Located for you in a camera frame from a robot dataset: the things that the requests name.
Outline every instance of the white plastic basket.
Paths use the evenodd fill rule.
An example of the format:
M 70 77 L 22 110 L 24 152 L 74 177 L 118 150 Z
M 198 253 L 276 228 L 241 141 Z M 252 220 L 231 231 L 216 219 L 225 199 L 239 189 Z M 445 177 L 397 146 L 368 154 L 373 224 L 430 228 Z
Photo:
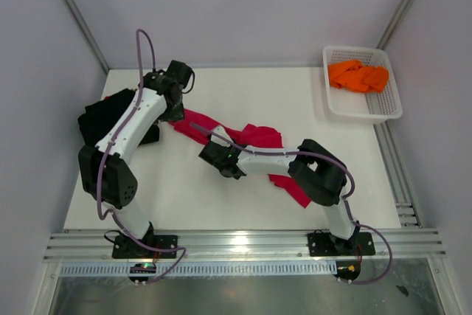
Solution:
M 327 67 L 333 63 L 357 59 L 365 66 L 382 66 L 389 71 L 389 81 L 381 93 L 359 94 L 330 86 Z M 330 117 L 335 120 L 382 123 L 402 115 L 400 96 L 389 57 L 380 49 L 328 46 L 323 49 L 324 81 Z

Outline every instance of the white table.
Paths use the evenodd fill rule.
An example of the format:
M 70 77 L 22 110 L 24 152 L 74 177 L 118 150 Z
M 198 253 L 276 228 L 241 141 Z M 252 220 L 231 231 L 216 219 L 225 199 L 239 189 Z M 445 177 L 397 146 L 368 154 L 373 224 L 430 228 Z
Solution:
M 196 69 L 184 106 L 231 128 L 247 123 L 282 133 L 284 146 L 311 138 L 354 175 L 353 214 L 363 224 L 398 228 L 400 222 L 374 129 L 327 118 L 320 68 Z M 137 70 L 112 70 L 103 96 L 137 85 Z M 161 140 L 139 147 L 131 162 L 138 199 L 156 229 L 326 229 L 322 208 L 303 209 L 265 175 L 225 179 L 198 158 L 203 145 L 160 123 Z M 95 200 L 74 190 L 64 229 L 115 229 L 100 221 Z

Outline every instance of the red cloth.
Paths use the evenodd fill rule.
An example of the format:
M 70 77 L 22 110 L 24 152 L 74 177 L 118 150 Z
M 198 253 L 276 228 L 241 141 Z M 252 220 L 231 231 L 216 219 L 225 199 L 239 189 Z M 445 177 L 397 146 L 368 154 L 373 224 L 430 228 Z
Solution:
M 221 125 L 219 122 L 204 114 L 199 114 L 187 109 L 185 109 L 184 120 L 170 122 L 176 131 L 204 145 L 208 143 L 208 137 L 197 128 L 190 126 L 190 123 L 195 123 L 209 130 L 212 130 L 217 125 Z M 282 136 L 273 128 L 256 127 L 251 124 L 244 127 L 242 131 L 236 131 L 226 126 L 224 126 L 224 128 L 237 144 L 253 145 L 259 148 L 283 148 Z M 310 198 L 305 195 L 303 190 L 292 178 L 280 175 L 269 175 L 268 177 L 277 187 L 286 190 L 303 208 L 306 208 L 307 205 L 310 204 Z

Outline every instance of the white wall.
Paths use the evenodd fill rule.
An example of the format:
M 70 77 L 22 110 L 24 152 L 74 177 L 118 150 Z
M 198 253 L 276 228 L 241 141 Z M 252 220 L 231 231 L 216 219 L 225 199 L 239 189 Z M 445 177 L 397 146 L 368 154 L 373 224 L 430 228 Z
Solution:
M 471 28 L 472 0 L 416 0 L 387 48 L 403 105 L 392 127 L 462 289 L 472 282 Z
M 105 75 L 61 0 L 0 0 L 0 312 L 24 314 Z
M 161 66 L 320 64 L 329 44 L 376 46 L 400 0 L 75 1 L 117 69 L 136 68 L 137 27 L 155 41 Z

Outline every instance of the black mounting bracket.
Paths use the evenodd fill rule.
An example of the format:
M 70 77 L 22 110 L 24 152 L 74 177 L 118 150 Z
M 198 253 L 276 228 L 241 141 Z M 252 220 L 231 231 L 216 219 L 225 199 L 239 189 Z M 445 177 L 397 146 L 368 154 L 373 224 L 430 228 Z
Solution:
M 311 257 L 332 257 L 332 256 L 363 256 L 375 255 L 374 242 L 369 232 L 359 232 L 357 234 L 357 245 L 354 249 L 345 249 L 341 253 L 333 242 L 332 235 L 329 232 L 315 231 L 307 235 L 308 250 Z
M 173 249 L 177 247 L 177 243 L 177 235 L 153 235 L 151 240 L 146 240 L 147 245 L 158 249 Z M 154 252 L 143 249 L 141 246 L 134 243 L 134 241 L 129 237 L 120 234 L 115 237 L 111 257 L 116 260 L 127 258 L 176 259 L 177 254 L 176 252 Z

